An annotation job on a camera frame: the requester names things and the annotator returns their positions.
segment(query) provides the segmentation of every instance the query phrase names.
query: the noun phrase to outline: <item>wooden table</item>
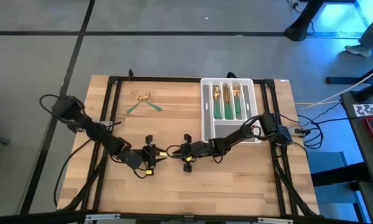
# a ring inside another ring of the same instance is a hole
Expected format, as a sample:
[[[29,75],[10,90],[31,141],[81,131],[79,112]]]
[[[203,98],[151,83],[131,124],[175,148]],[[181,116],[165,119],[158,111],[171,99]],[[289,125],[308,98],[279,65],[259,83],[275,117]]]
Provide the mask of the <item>wooden table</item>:
[[[108,76],[94,75],[88,88],[86,113],[99,120]],[[275,81],[280,112],[297,119],[292,90],[288,80]],[[264,112],[260,85],[254,85],[259,114]],[[141,103],[131,114],[126,111],[136,103],[131,93],[151,94],[150,101],[160,107],[158,112]],[[107,118],[111,111],[108,107]],[[192,141],[201,140],[200,84],[187,82],[122,82],[113,134],[121,136],[140,149],[148,134],[154,137],[157,147],[166,149],[172,144],[182,144],[188,133]],[[294,124],[282,119],[282,124]],[[85,133],[78,133],[73,150],[85,142]],[[299,138],[293,139],[303,144]],[[66,206],[85,183],[93,143],[75,154],[70,160],[63,183],[58,207]],[[183,171],[183,162],[167,158],[158,163],[155,175],[137,178],[124,164],[109,160],[106,168],[100,212],[161,213],[195,215],[279,216],[279,206],[274,182],[269,142],[254,145],[238,144],[232,148],[222,163],[213,158],[198,159],[193,172]],[[288,147],[290,170],[295,188],[303,200],[319,213],[305,151],[298,146]],[[94,186],[91,188],[88,208],[93,203]],[[290,203],[283,187],[285,204],[290,213]]]

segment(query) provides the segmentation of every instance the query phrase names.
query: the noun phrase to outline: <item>cable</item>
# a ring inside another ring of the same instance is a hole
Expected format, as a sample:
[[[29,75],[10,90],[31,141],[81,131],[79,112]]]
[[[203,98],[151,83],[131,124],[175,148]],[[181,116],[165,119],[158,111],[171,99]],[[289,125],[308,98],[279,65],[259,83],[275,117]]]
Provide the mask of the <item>cable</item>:
[[[298,8],[298,2],[295,2],[294,0],[291,0],[291,2],[290,2],[289,0],[286,0],[286,1],[290,4],[290,6],[291,6],[291,7],[292,7],[296,12],[298,12],[298,13],[301,15],[302,11],[300,10],[300,8]],[[315,34],[315,28],[313,27],[313,22],[310,21],[310,24],[311,24],[311,28],[312,28],[312,33],[307,34],[307,35],[313,35],[313,34]]]
[[[61,176],[62,176],[62,172],[63,170],[65,169],[65,166],[67,166],[70,158],[72,158],[72,156],[74,156],[78,151],[80,151],[80,149],[82,149],[83,147],[85,147],[92,139],[89,139],[87,140],[86,142],[84,142],[80,147],[78,147],[77,149],[75,149],[69,156],[68,158],[66,159],[65,163],[63,164],[62,168],[61,168],[61,171],[60,171],[60,175],[58,176],[58,179],[57,179],[57,182],[55,183],[55,187],[54,187],[54,205],[55,207],[58,207],[58,203],[57,203],[57,189],[58,189],[58,184],[60,182],[60,179],[61,179]]]
[[[299,144],[297,142],[293,142],[293,144],[296,144],[297,146],[300,146],[302,149],[304,149],[306,158],[308,158],[308,151],[306,150],[306,148],[304,146],[302,146],[301,144]]]
[[[316,128],[312,128],[312,129],[310,129],[310,130],[317,129],[317,130],[319,131],[319,135],[317,135],[316,137],[314,137],[314,138],[312,138],[312,139],[310,139],[310,140],[305,141],[304,144],[305,144],[305,143],[308,143],[308,142],[311,142],[312,140],[317,139],[318,137],[320,137],[319,142],[314,143],[314,144],[310,144],[310,145],[306,145],[306,147],[308,147],[308,148],[310,148],[310,149],[319,149],[319,148],[322,146],[323,139],[325,138],[324,135],[323,135],[323,132],[322,132],[321,127],[320,127],[317,123],[315,123],[312,119],[307,118],[306,116],[299,115],[299,114],[298,114],[297,116],[309,120],[311,124],[314,124],[314,125],[316,126]]]
[[[140,170],[143,170],[143,171],[147,171],[148,170],[148,166],[147,166],[147,164],[144,162],[144,165],[145,165],[145,170],[144,169],[141,169],[141,168],[138,168],[138,169],[140,169]],[[148,174],[146,174],[145,173],[145,176],[140,176],[138,173],[137,173],[137,171],[136,170],[132,170],[133,171],[133,173],[138,177],[138,178],[140,178],[140,179],[144,179],[144,178],[146,178],[147,176],[148,176]]]
[[[282,115],[282,114],[280,114],[280,113],[272,113],[272,114],[280,115],[281,117],[286,118],[286,119],[288,119],[289,121],[293,121],[293,122],[296,122],[297,124],[300,124],[299,121],[296,121],[296,120],[290,119],[290,118],[288,118],[288,117],[286,117],[285,115]]]
[[[336,96],[339,96],[339,95],[341,95],[342,93],[345,93],[345,92],[349,91],[350,89],[355,88],[355,86],[358,86],[358,85],[360,85],[361,83],[365,82],[366,80],[370,79],[372,76],[373,76],[373,73],[371,73],[370,75],[368,75],[366,78],[362,79],[361,81],[357,82],[355,85],[353,85],[353,86],[351,86],[351,87],[349,87],[349,88],[347,88],[347,89],[345,89],[345,90],[343,90],[343,91],[341,91],[341,92],[339,92],[339,93],[336,93],[336,94],[334,94],[334,95],[331,96],[331,97],[327,97],[326,99],[321,100],[321,101],[319,101],[319,102],[317,102],[317,103],[315,103],[315,104],[313,104],[313,105],[311,105],[311,106],[307,106],[306,108],[310,108],[310,107],[312,107],[312,106],[318,105],[319,103],[323,103],[323,102],[328,101],[328,100],[330,100],[330,99],[332,99],[332,98],[334,98],[334,97],[336,97]]]
[[[316,119],[318,119],[320,116],[322,116],[322,115],[324,115],[324,114],[326,114],[327,112],[329,112],[331,109],[333,109],[333,108],[335,108],[336,106],[338,106],[338,105],[340,105],[341,104],[341,102],[339,102],[339,103],[337,103],[337,104],[335,104],[334,106],[332,106],[332,107],[330,107],[330,108],[328,108],[325,112],[323,112],[323,113],[321,113],[321,114],[319,114],[316,118],[313,118],[310,122],[308,122],[308,123],[306,123],[305,125],[303,125],[303,127],[305,127],[305,126],[307,126],[307,125],[309,125],[312,121],[314,121],[314,120],[316,120]]]
[[[51,96],[51,97],[55,97],[56,99],[59,99],[59,97],[57,95],[54,95],[54,94],[46,94],[46,95],[43,95],[42,97],[40,97],[39,99],[39,104],[40,106],[47,112],[49,113],[51,116],[53,116],[54,118],[57,118],[58,120],[60,120],[61,122],[63,122],[64,124],[75,124],[75,122],[73,121],[67,121],[65,119],[62,119],[60,117],[58,117],[57,115],[55,115],[52,111],[50,111],[48,108],[46,108],[44,105],[43,105],[43,99],[48,97],[48,96]]]
[[[166,148],[166,154],[167,154],[167,156],[170,157],[170,158],[172,158],[172,159],[182,159],[183,157],[175,157],[175,156],[173,156],[173,154],[168,153],[168,150],[171,149],[172,147],[179,147],[179,148],[181,148],[180,145],[171,145],[171,146],[167,147]]]
[[[360,117],[353,117],[353,118],[336,118],[336,119],[329,119],[329,120],[325,120],[325,121],[320,121],[320,122],[317,122],[315,124],[323,124],[323,123],[327,123],[327,122],[331,122],[331,121],[342,121],[342,120],[352,120],[352,119],[358,119],[358,118],[369,118],[369,117],[373,117],[373,115],[369,115],[369,116],[360,116]]]
[[[259,126],[254,126],[252,130],[254,130],[254,128],[258,128],[259,129],[259,136],[261,136],[261,132],[262,132],[262,129],[259,127]]]
[[[323,102],[323,103],[317,103],[317,105],[326,105],[330,103],[338,103],[339,100],[329,101],[329,102]],[[315,103],[295,103],[294,105],[314,105]]]
[[[55,96],[55,95],[51,95],[51,94],[47,94],[47,95],[44,95],[44,96],[42,96],[41,98],[40,98],[40,102],[41,102],[41,100],[44,98],[44,97],[46,97],[46,96],[54,96],[54,97],[57,97],[57,96]],[[114,124],[112,124],[112,125],[108,125],[107,126],[107,128],[110,128],[110,127],[112,127],[112,126],[115,126],[115,125],[118,125],[118,124],[120,124],[121,122],[117,122],[117,123],[114,123]],[[83,147],[85,147],[90,141],[91,141],[92,139],[90,138],[89,140],[87,140],[86,142],[84,142],[80,147],[78,147],[77,149],[75,149],[69,156],[68,156],[68,158],[65,160],[65,163],[62,165],[62,168],[61,168],[61,171],[60,171],[60,174],[59,174],[59,176],[58,176],[58,179],[57,179],[57,182],[55,183],[55,187],[54,187],[54,193],[53,193],[53,199],[54,199],[54,205],[55,205],[55,207],[58,207],[58,203],[57,203],[57,189],[58,189],[58,184],[59,184],[59,182],[60,182],[60,179],[61,179],[61,176],[62,176],[62,173],[63,173],[63,170],[65,169],[65,166],[68,164],[68,162],[69,162],[69,160],[78,152],[78,151],[80,151],[80,149],[82,149]],[[113,159],[113,157],[111,156],[111,159],[112,159],[112,161],[114,161],[114,162],[117,162],[117,163],[122,163],[122,162],[120,162],[120,161],[115,161],[114,159]]]
[[[119,121],[119,122],[113,123],[113,124],[111,124],[111,125],[107,125],[106,127],[107,127],[107,128],[111,128],[111,127],[113,127],[113,126],[115,126],[115,125],[118,125],[118,124],[121,124],[121,123],[122,123],[122,122]]]

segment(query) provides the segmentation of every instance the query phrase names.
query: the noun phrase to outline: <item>fork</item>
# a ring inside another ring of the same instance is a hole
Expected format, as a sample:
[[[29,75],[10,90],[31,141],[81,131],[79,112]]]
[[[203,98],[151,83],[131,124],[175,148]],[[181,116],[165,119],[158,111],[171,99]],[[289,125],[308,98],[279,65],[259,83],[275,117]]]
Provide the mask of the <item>fork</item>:
[[[234,99],[235,99],[235,112],[236,114],[242,113],[242,108],[241,108],[241,99],[239,95],[241,94],[241,86],[238,84],[234,84],[232,86],[233,93],[234,93]]]
[[[132,94],[132,97],[138,100],[138,103],[136,103],[134,106],[132,106],[130,109],[127,110],[127,114],[131,113],[141,102],[142,102],[142,97],[137,95],[137,94]]]

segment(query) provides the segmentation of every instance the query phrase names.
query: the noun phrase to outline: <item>cutlery tray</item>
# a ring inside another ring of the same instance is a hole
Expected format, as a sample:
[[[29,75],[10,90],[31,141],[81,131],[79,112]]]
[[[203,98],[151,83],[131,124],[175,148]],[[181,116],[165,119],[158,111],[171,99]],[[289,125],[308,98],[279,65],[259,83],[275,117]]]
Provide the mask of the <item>cutlery tray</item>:
[[[224,85],[230,92],[229,103],[224,100]],[[234,86],[240,87],[239,101],[241,110],[236,112],[236,98]],[[219,98],[214,100],[213,90],[219,88]],[[247,119],[258,114],[256,95],[254,94],[253,81],[248,78],[202,78],[200,81],[201,91],[201,125],[202,141],[208,142],[211,138],[223,138],[240,128]],[[221,117],[214,118],[215,104],[219,104]],[[225,105],[230,106],[231,116],[225,117]],[[254,129],[254,134],[259,134],[259,129]],[[260,140],[251,138],[241,143],[260,143]]]

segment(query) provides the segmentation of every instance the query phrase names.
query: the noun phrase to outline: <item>person's foot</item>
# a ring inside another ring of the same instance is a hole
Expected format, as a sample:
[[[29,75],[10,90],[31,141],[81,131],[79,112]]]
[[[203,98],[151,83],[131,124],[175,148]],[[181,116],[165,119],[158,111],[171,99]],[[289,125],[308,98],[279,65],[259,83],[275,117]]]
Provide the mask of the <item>person's foot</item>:
[[[370,57],[373,49],[367,49],[361,44],[355,46],[345,46],[346,50],[354,55],[362,55],[363,57]]]

